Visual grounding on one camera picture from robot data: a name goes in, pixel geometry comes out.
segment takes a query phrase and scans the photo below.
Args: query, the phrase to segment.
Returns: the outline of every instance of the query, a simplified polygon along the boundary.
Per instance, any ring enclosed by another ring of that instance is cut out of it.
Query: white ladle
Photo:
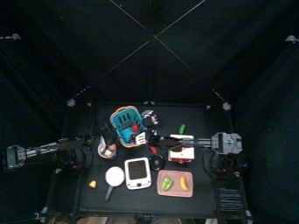
[[[109,194],[112,193],[113,187],[120,186],[124,179],[125,179],[125,174],[121,168],[119,168],[117,166],[113,166],[107,170],[108,189],[107,189],[105,201],[108,201]]]

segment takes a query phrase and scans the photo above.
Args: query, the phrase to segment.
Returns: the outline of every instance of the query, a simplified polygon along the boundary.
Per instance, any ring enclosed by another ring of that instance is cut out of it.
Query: screen
[[[129,162],[127,164],[128,167],[128,177],[129,179],[144,179],[145,175],[145,161],[139,160],[135,162]]]

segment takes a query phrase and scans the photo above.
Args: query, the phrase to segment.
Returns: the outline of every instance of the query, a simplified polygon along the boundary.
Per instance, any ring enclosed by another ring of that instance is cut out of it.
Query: plastic container
[[[111,115],[109,121],[112,123],[112,126],[116,128],[120,143],[127,148],[139,146],[139,144],[135,143],[133,135],[137,135],[144,132],[147,128],[143,125],[143,117],[140,116],[136,107],[127,106],[119,108],[116,112]],[[132,129],[133,124],[139,126],[139,133],[135,133]]]

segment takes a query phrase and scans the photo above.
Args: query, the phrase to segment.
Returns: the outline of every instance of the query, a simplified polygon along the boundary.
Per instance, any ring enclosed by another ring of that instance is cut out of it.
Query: white device
[[[152,184],[148,158],[140,157],[125,161],[125,186],[128,190],[147,188]]]

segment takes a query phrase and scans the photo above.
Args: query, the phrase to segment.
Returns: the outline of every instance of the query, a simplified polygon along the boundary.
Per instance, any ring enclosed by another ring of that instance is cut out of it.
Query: red object
[[[153,154],[156,154],[156,148],[153,147],[153,146],[149,146],[149,149],[151,149],[151,152],[153,153]]]
[[[135,133],[139,132],[139,125],[137,124],[133,124],[131,128],[132,128],[132,131]]]

